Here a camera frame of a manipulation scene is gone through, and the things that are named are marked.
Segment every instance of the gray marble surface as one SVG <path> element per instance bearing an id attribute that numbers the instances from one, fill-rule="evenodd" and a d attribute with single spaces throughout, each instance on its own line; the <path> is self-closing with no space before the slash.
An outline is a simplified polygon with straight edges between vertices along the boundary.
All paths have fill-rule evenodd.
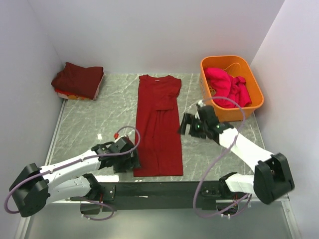
<path id="1" fill-rule="evenodd" d="M 62 114 L 60 129 L 57 132 L 51 154 L 50 164 L 77 156 L 98 143 L 112 141 L 114 133 L 124 125 L 135 126 L 138 99 L 139 75 L 107 74 L 101 83 L 96 101 L 68 100 Z M 167 74 L 150 74 L 166 76 Z M 202 99 L 199 74 L 171 74 L 182 80 L 177 98 L 180 120 L 184 112 L 196 113 L 194 103 Z M 134 141 L 134 132 L 123 130 Z M 254 115 L 251 115 L 242 134 L 264 147 Z M 183 176 L 174 177 L 133 177 L 133 173 L 119 175 L 122 182 L 152 181 L 196 181 L 201 178 L 209 164 L 220 155 L 223 148 L 214 141 L 185 135 L 181 137 L 183 154 Z M 218 180 L 221 176 L 236 171 L 252 174 L 252 171 L 235 154 L 222 158 L 207 176 L 207 180 Z M 113 175 L 112 168 L 93 172 L 95 175 Z"/>

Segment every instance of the cable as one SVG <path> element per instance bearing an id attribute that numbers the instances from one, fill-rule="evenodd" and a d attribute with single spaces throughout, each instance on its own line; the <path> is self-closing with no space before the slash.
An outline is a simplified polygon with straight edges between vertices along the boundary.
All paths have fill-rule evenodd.
<path id="1" fill-rule="evenodd" d="M 213 97 L 210 97 L 210 98 L 207 98 L 207 99 L 203 100 L 203 102 L 206 102 L 206 101 L 209 101 L 209 100 L 214 100 L 214 99 L 224 99 L 224 100 L 230 101 L 231 103 L 233 103 L 235 106 L 237 106 L 237 107 L 239 108 L 239 110 L 241 111 L 241 113 L 243 114 L 243 117 L 244 117 L 242 123 L 240 124 L 240 126 L 239 126 L 239 128 L 238 128 L 238 133 L 239 133 L 239 132 L 241 131 L 242 127 L 244 126 L 245 121 L 246 121 L 246 114 L 245 114 L 243 108 L 241 108 L 240 105 L 239 105 L 237 102 L 231 100 L 230 98 L 224 97 L 224 96 L 213 96 Z M 199 212 L 199 210 L 196 208 L 196 202 L 197 202 L 197 197 L 198 197 L 199 191 L 200 191 L 201 186 L 202 186 L 202 184 L 203 184 L 205 178 L 207 177 L 209 171 L 212 169 L 212 167 L 215 166 L 215 164 L 216 164 L 222 157 L 224 157 L 224 156 L 226 155 L 226 153 L 230 152 L 231 148 L 232 148 L 232 147 L 235 145 L 235 143 L 236 143 L 237 137 L 238 137 L 238 135 L 235 136 L 234 141 L 231 143 L 231 145 L 230 145 L 228 148 L 226 148 L 226 149 L 215 159 L 215 161 L 213 161 L 213 162 L 210 164 L 210 166 L 209 166 L 208 169 L 205 171 L 205 173 L 203 174 L 202 178 L 200 179 L 200 181 L 199 181 L 199 183 L 198 183 L 198 185 L 197 185 L 197 188 L 196 188 L 195 194 L 194 194 L 194 199 L 193 199 L 193 209 L 194 209 L 195 213 L 196 213 L 199 217 L 201 217 L 201 218 L 210 218 L 210 217 L 214 217 L 214 216 L 217 216 L 217 215 L 221 215 L 221 214 L 223 214 L 224 212 L 226 212 L 228 209 L 230 209 L 231 207 L 233 207 L 233 206 L 235 206 L 236 204 L 240 203 L 241 201 L 243 201 L 245 198 L 247 198 L 247 197 L 249 196 L 249 194 L 246 194 L 246 195 L 243 196 L 242 198 L 238 199 L 238 201 L 236 201 L 236 202 L 230 204 L 228 207 L 224 208 L 223 210 L 218 211 L 218 212 L 216 212 L 216 213 L 212 213 L 212 214 L 201 214 L 201 213 Z"/>
<path id="2" fill-rule="evenodd" d="M 48 171 L 45 171 L 45 172 L 42 172 L 42 173 L 33 175 L 33 176 L 31 176 L 31 177 L 29 177 L 29 178 L 23 180 L 22 182 L 18 183 L 14 188 L 12 188 L 12 190 L 9 192 L 9 194 L 7 195 L 7 197 L 6 197 L 5 200 L 4 200 L 4 210 L 5 210 L 7 213 L 9 213 L 9 214 L 17 214 L 17 213 L 19 213 L 19 211 L 12 211 L 12 210 L 9 209 L 9 207 L 8 207 L 9 199 L 10 199 L 10 197 L 13 195 L 13 193 L 14 193 L 19 187 L 21 187 L 23 184 L 25 184 L 25 183 L 27 183 L 27 182 L 29 182 L 29 181 L 31 181 L 31 180 L 37 178 L 37 177 L 41 177 L 41 176 L 44 176 L 44 175 L 46 175 L 46 174 L 53 173 L 53 172 L 55 172 L 55 171 L 58 171 L 58 170 L 60 170 L 60 169 L 66 168 L 66 167 L 69 167 L 69 166 L 71 166 L 71 165 L 74 165 L 74 164 L 76 164 L 76 163 L 82 162 L 82 161 L 87 160 L 87 159 L 90 159 L 90 158 L 105 157 L 105 156 L 120 156 L 120 155 L 124 155 L 124 154 L 128 154 L 128 153 L 133 152 L 133 151 L 139 146 L 139 144 L 140 144 L 140 142 L 141 142 L 141 135 L 140 135 L 140 132 L 139 132 L 135 127 L 133 127 L 133 126 L 123 126 L 123 127 L 121 127 L 116 133 L 119 133 L 121 130 L 123 130 L 123 129 L 125 129 L 125 128 L 132 128 L 132 129 L 136 132 L 136 134 L 138 135 L 138 142 L 137 142 L 137 144 L 136 144 L 133 148 L 131 148 L 130 150 L 128 150 L 128 151 L 126 151 L 126 152 L 122 152 L 122 153 L 106 153 L 106 154 L 96 154 L 96 155 L 87 156 L 87 157 L 84 157 L 83 159 L 80 158 L 80 159 L 78 159 L 78 160 L 75 160 L 75 161 L 73 161 L 73 162 L 67 163 L 67 164 L 62 165 L 62 166 L 60 166 L 60 167 L 56 167 L 56 168 L 54 168 L 54 169 L 52 169 L 52 170 L 48 170 Z M 98 220 L 94 220 L 94 221 L 102 221 L 102 220 L 109 219 L 109 218 L 114 214 L 114 209 L 113 209 L 111 206 L 106 205 L 106 204 L 104 204 L 104 203 L 98 203 L 98 202 L 94 202 L 94 204 L 97 204 L 97 205 L 100 205 L 100 206 L 103 206 L 103 207 L 107 207 L 107 208 L 111 209 L 111 211 L 112 211 L 112 213 L 111 213 L 110 216 L 108 216 L 108 217 L 106 217 L 106 218 L 104 218 L 104 219 L 98 219 Z"/>

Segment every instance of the folded clothing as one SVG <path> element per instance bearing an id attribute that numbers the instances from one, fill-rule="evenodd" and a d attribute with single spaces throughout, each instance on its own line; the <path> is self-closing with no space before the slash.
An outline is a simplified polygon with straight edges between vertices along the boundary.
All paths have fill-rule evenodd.
<path id="1" fill-rule="evenodd" d="M 51 82 L 55 91 L 62 95 L 96 99 L 103 77 L 103 67 L 84 68 L 66 62 L 65 67 Z"/>
<path id="2" fill-rule="evenodd" d="M 216 91 L 214 96 L 230 98 L 238 103 L 240 107 L 246 107 L 248 104 L 251 104 L 244 77 L 232 77 L 226 71 L 214 67 L 206 68 L 204 73 L 209 84 Z M 214 99 L 214 102 L 223 108 L 236 108 L 235 104 L 228 100 Z"/>

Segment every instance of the garment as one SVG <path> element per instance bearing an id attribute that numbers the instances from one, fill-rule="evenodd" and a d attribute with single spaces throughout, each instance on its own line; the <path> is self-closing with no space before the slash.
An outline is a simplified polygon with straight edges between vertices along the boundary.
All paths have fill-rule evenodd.
<path id="1" fill-rule="evenodd" d="M 93 100 L 102 77 L 103 67 L 84 68 L 66 62 L 64 69 L 57 74 L 51 85 L 60 91 Z"/>
<path id="2" fill-rule="evenodd" d="M 238 103 L 240 107 L 251 104 L 244 77 L 232 77 L 226 71 L 214 67 L 206 68 L 204 73 L 209 84 L 216 91 L 214 96 L 228 97 Z M 224 99 L 215 99 L 214 102 L 223 108 L 236 108 L 233 103 Z"/>
<path id="3" fill-rule="evenodd" d="M 183 175 L 176 98 L 181 80 L 173 76 L 140 76 L 136 128 L 141 134 L 141 168 L 135 177 Z"/>

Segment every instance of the orange plastic basket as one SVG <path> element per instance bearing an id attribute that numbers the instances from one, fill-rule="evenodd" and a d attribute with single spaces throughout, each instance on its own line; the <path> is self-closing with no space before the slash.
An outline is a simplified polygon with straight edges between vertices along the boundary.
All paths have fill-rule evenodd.
<path id="1" fill-rule="evenodd" d="M 240 56 L 208 56 L 204 58 L 201 63 L 201 75 L 200 75 L 200 87 L 203 94 L 203 98 L 207 99 L 212 97 L 214 90 L 210 87 L 205 74 L 204 69 L 207 67 L 217 67 L 225 70 L 233 77 L 242 76 L 246 79 L 246 87 L 249 92 L 252 103 L 244 107 L 243 110 L 246 117 L 250 116 L 255 109 L 259 108 L 264 103 L 264 96 L 261 92 L 259 85 L 245 59 Z M 239 108 L 226 109 L 218 106 L 213 100 L 205 102 L 208 105 L 212 105 L 215 109 L 215 113 L 220 122 L 223 121 L 239 121 L 243 120 L 243 115 Z"/>

